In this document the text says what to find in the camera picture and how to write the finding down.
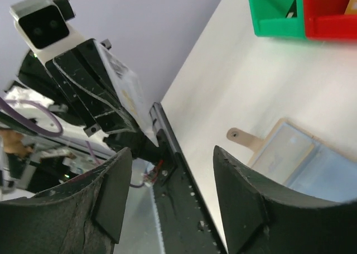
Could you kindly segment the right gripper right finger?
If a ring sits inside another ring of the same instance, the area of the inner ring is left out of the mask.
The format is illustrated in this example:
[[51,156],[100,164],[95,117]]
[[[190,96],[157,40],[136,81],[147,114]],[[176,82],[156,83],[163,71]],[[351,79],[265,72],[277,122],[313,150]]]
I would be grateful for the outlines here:
[[356,252],[356,201],[294,191],[219,146],[213,167],[229,253]]

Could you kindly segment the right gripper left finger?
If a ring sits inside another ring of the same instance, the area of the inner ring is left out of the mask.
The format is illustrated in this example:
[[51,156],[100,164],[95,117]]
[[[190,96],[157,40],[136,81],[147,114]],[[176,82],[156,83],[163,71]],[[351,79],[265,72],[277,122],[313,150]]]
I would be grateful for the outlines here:
[[1,253],[113,253],[131,177],[124,148],[63,184],[1,202]]

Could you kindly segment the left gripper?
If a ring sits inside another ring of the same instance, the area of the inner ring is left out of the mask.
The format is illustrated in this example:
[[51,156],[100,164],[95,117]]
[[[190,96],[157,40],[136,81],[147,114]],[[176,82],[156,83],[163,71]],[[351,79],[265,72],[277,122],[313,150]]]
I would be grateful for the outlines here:
[[29,51],[18,79],[25,86],[54,101],[50,109],[75,126],[83,126],[88,136],[139,132],[139,125],[123,107],[114,89],[124,68],[112,64],[110,52],[94,39],[88,39],[42,65]]

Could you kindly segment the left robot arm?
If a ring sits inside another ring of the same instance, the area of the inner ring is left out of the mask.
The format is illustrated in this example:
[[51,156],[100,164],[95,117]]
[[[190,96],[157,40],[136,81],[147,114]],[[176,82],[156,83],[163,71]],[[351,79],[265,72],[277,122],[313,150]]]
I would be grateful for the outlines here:
[[53,100],[55,116],[82,127],[87,136],[104,132],[103,142],[111,150],[127,147],[134,159],[161,159],[138,76],[96,40],[86,40],[45,65],[28,50],[18,79]]

